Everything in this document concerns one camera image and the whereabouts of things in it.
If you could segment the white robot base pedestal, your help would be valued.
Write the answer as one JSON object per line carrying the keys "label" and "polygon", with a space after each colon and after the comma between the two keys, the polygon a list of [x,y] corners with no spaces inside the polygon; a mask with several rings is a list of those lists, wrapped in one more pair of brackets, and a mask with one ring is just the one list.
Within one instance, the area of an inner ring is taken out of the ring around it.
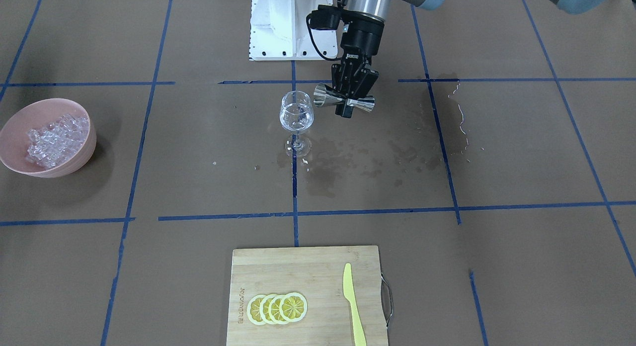
{"label": "white robot base pedestal", "polygon": [[251,61],[320,61],[336,58],[336,32],[309,31],[305,18],[333,0],[251,0]]}

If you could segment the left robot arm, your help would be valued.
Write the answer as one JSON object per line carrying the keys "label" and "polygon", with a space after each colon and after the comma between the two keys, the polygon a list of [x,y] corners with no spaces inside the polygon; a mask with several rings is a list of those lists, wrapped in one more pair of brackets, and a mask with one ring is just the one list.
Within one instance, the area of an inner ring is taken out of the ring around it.
{"label": "left robot arm", "polygon": [[[335,113],[350,119],[354,109],[371,112],[375,98],[370,89],[379,78],[372,58],[379,51],[388,8],[393,0],[341,0],[343,56],[332,65],[333,94],[338,96]],[[445,0],[400,0],[423,10],[436,10]]]}

